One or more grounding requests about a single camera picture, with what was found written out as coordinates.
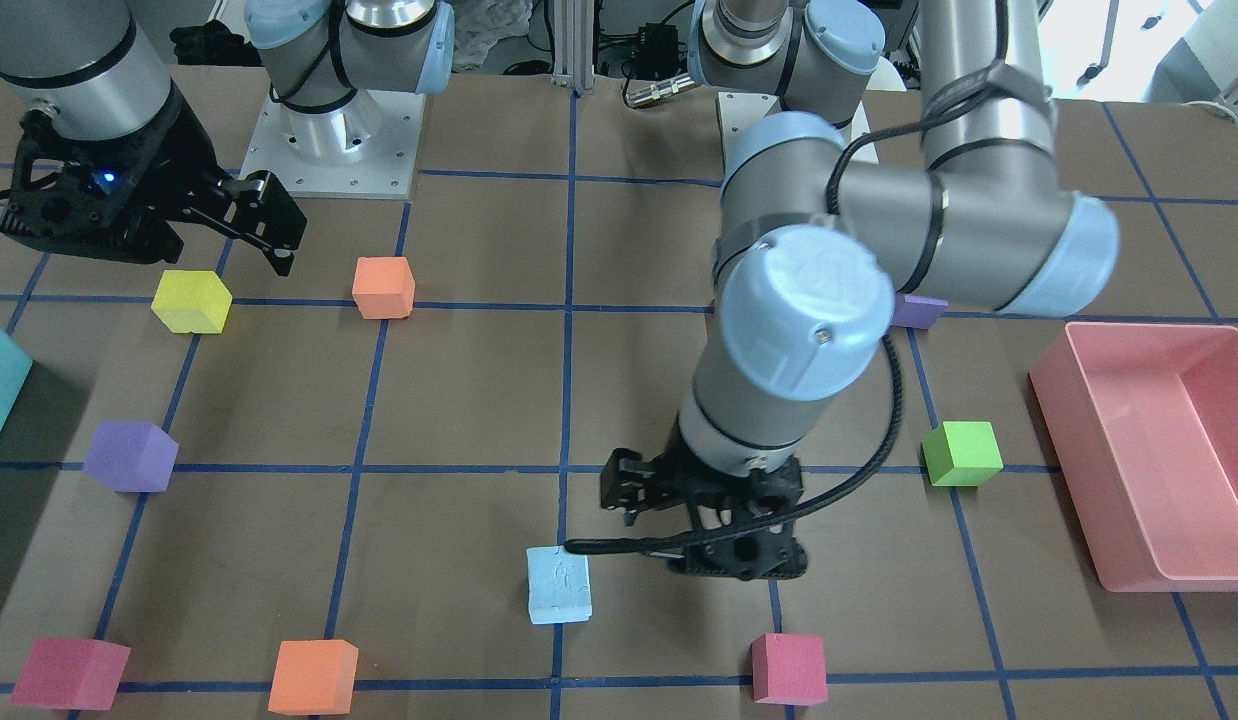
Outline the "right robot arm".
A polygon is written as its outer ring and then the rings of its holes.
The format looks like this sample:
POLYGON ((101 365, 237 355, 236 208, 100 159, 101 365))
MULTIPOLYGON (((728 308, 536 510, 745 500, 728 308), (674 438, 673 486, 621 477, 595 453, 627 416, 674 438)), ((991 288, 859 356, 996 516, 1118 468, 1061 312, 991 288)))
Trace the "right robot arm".
MULTIPOLYGON (((371 92, 439 94, 453 68, 444 1, 249 1, 245 22, 296 155, 361 160, 371 92)), ((0 1, 0 78, 26 104, 0 233, 111 264, 176 264, 175 223, 249 242, 290 273, 305 214, 271 169, 235 179, 123 1, 0 1)))

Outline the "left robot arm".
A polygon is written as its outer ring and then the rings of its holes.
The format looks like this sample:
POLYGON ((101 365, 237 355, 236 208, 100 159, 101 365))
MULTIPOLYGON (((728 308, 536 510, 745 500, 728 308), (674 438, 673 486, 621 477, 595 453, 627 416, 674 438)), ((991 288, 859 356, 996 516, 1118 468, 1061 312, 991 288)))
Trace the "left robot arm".
POLYGON ((682 506, 664 538, 569 539, 573 555, 664 557, 680 574, 797 578, 794 525, 874 478, 903 423, 895 297, 1071 315, 1107 285, 1119 233, 1062 191, 1035 1, 921 1, 922 113, 848 137, 885 32, 858 1, 697 1, 691 78, 776 96, 721 181, 716 322, 659 456, 613 452, 600 506, 682 506), (890 377, 880 445, 803 499, 796 447, 877 353, 890 377))

